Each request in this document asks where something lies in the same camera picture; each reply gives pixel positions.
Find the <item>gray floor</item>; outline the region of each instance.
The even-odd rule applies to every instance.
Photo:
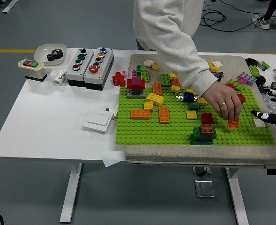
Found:
[[[256,13],[264,13],[269,3],[223,2]],[[210,3],[204,9],[227,17],[214,28],[236,30],[251,22],[253,14],[218,0]],[[133,1],[19,0],[8,14],[4,8],[0,4],[0,49],[37,49],[46,43],[136,49]],[[200,52],[276,53],[273,26],[261,30],[251,25],[233,33],[200,26],[193,39]],[[0,129],[25,81],[17,67],[24,58],[33,54],[0,53]],[[200,200],[194,180],[207,177],[194,176],[188,166],[85,164],[72,224],[235,224],[224,169],[212,172],[217,198]],[[0,159],[0,214],[6,224],[59,224],[68,178],[63,163]],[[239,181],[249,224],[276,225],[276,176],[245,169]]]

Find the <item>hand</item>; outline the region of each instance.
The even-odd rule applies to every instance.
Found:
[[[224,120],[233,121],[241,113],[241,102],[236,91],[217,81],[204,92],[203,97]]]

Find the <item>black cable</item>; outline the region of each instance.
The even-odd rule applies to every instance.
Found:
[[[222,3],[225,4],[225,5],[231,6],[231,7],[233,7],[234,9],[236,9],[236,10],[238,10],[238,11],[241,11],[241,12],[244,12],[244,13],[260,14],[260,13],[247,12],[247,11],[238,9],[238,8],[236,8],[236,7],[234,7],[234,6],[230,5],[230,4],[227,4],[227,3],[225,3],[225,2],[223,2],[223,1],[221,1],[221,0],[220,0],[220,2],[222,2]],[[203,12],[205,12],[205,11],[209,11],[209,12],[205,13],[205,14],[203,15],[203,17],[201,18],[201,20],[203,20],[203,22],[204,22],[205,24],[201,24],[201,23],[200,23],[200,25],[201,25],[201,26],[204,26],[204,27],[210,27],[211,29],[217,30],[217,31],[222,31],[222,32],[236,32],[236,31],[242,30],[242,29],[244,29],[244,28],[246,28],[246,27],[252,25],[253,23],[255,23],[255,22],[252,22],[252,23],[250,23],[249,25],[247,25],[247,26],[245,26],[245,27],[242,27],[242,28],[240,28],[240,29],[237,29],[237,30],[219,30],[219,29],[213,28],[212,26],[213,26],[213,25],[216,25],[216,24],[218,24],[218,23],[221,23],[221,22],[223,22],[223,21],[225,21],[225,20],[226,20],[226,16],[225,16],[223,13],[221,13],[221,12],[219,12],[219,11],[217,11],[217,10],[214,10],[214,9],[206,9],[206,10],[203,10]],[[221,20],[209,19],[209,18],[206,17],[206,16],[209,15],[209,14],[218,14],[218,15],[221,15],[221,16],[222,16],[222,19],[221,19]],[[213,22],[215,22],[215,23],[213,23],[213,24],[208,24],[207,21],[213,21]]]

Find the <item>sweatshirt sleeve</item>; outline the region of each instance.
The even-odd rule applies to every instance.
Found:
[[[202,5],[199,7],[199,3],[195,5],[194,1],[199,0],[136,2],[146,32],[144,41],[147,46],[157,51],[167,67],[177,75],[182,87],[191,88],[202,96],[217,78],[209,71],[207,62],[198,56],[196,46],[187,34],[189,26],[191,29],[197,28],[200,22]]]

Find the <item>gray felt mat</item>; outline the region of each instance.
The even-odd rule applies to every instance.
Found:
[[[251,74],[245,62],[240,56],[201,56],[206,61],[220,61],[221,71],[226,76],[221,80],[237,78],[237,71]],[[146,60],[153,60],[158,71],[151,71],[151,81],[160,82],[162,73],[171,73],[171,70],[160,60],[156,54],[135,54],[131,56],[128,71],[136,69],[141,65],[142,69],[149,69],[143,65]],[[260,108],[268,112],[267,106],[261,97],[256,85],[251,87]],[[276,127],[272,124],[269,128],[276,142]],[[128,163],[142,164],[193,164],[193,165],[276,165],[276,145],[243,145],[243,146],[219,146],[219,145],[126,145],[126,161]]]

